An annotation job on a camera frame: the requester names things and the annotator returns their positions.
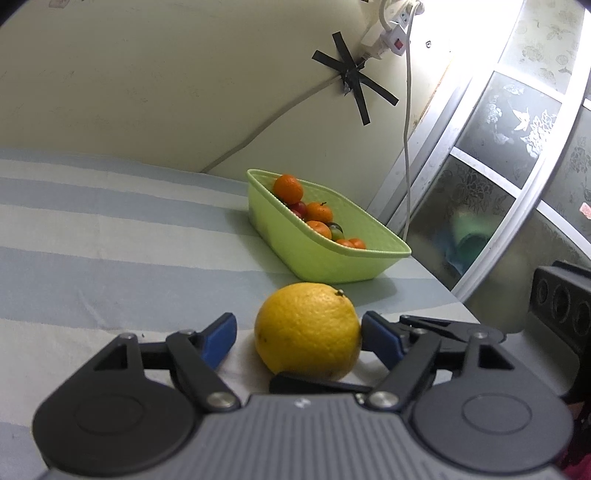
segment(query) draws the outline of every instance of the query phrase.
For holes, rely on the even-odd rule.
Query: frosted glass panel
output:
[[[542,199],[591,241],[591,112],[586,108],[579,111]]]
[[[413,256],[450,290],[486,245],[514,198],[448,157],[412,218]]]
[[[456,146],[521,188],[559,109],[553,98],[494,73]]]
[[[566,92],[583,14],[576,0],[526,0],[501,63]]]
[[[466,307],[481,323],[506,333],[520,331],[529,308],[534,271],[555,260],[591,267],[585,254],[534,211]]]

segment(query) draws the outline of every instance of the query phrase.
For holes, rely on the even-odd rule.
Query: white cable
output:
[[[410,128],[410,98],[412,94],[412,81],[410,67],[410,32],[413,29],[414,14],[417,12],[417,8],[421,6],[421,2],[417,1],[412,10],[410,11],[408,19],[408,30],[407,30],[407,111],[404,119],[404,168],[405,168],[405,179],[407,184],[407,220],[404,225],[404,233],[402,233],[402,240],[406,241],[408,235],[408,227],[410,225],[410,161],[408,160],[408,129]]]
[[[328,86],[332,85],[338,79],[340,79],[340,74],[335,75],[334,77],[332,77],[332,78],[330,78],[328,80],[325,80],[324,82],[322,82],[319,85],[316,85],[315,87],[311,88],[307,92],[302,93],[301,95],[299,95],[298,97],[296,97],[295,99],[293,99],[288,104],[282,106],[273,115],[271,115],[269,118],[267,118],[261,125],[259,125],[248,137],[246,137],[244,140],[242,140],[235,147],[232,147],[230,150],[227,150],[227,152],[223,153],[218,158],[216,158],[215,160],[213,160],[212,162],[210,162],[209,164],[207,164],[207,166],[203,167],[200,172],[201,173],[208,173],[211,169],[217,167],[220,163],[222,163],[223,161],[225,161],[226,159],[228,159],[229,157],[231,157],[232,155],[234,155],[234,153],[236,153],[236,152],[242,150],[243,148],[247,147],[256,137],[258,137],[261,133],[263,133],[279,117],[285,115],[293,107],[299,105],[304,100],[307,100],[312,95],[315,95],[319,91],[324,90]]]
[[[389,32],[392,30],[392,27],[390,26],[390,24],[386,20],[386,4],[388,3],[388,1],[389,0],[382,0],[379,4],[379,10],[378,10],[379,22],[382,24],[382,27],[386,32]]]

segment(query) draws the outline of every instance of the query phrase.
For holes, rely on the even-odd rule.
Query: cross of black tape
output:
[[[367,125],[369,120],[369,113],[367,105],[365,105],[365,98],[363,97],[363,90],[361,89],[361,83],[366,84],[374,92],[384,97],[392,105],[398,103],[398,99],[387,91],[384,87],[375,83],[372,79],[366,77],[360,70],[365,66],[365,62],[362,61],[359,64],[353,61],[353,57],[345,45],[343,35],[340,32],[333,33],[333,40],[336,45],[336,49],[339,52],[342,61],[335,60],[333,57],[329,57],[326,53],[322,53],[320,50],[316,50],[312,59],[319,61],[321,64],[330,67],[340,73],[343,83],[353,91],[355,101],[357,101],[357,107],[361,114],[361,120],[363,124]]]

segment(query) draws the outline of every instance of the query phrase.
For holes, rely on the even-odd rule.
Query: green plastic basket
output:
[[[326,202],[345,238],[360,238],[367,250],[343,247],[308,227],[271,193],[280,175],[248,170],[251,223],[265,242],[300,279],[318,283],[369,280],[401,258],[410,247],[370,214],[334,190],[301,181],[303,201]]]

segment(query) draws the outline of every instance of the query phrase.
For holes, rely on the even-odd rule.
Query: white wall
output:
[[[0,145],[190,171],[332,76],[311,56],[318,48],[337,57],[333,32],[359,54],[377,18],[377,4],[360,0],[48,3],[30,0],[0,28]],[[415,122],[449,63],[451,35],[462,30],[442,24],[446,0],[425,4],[413,31]],[[290,172],[367,206],[402,147],[405,61],[390,54],[364,73],[400,97],[398,106],[364,88],[372,119],[364,127],[352,95],[332,85],[213,173]]]

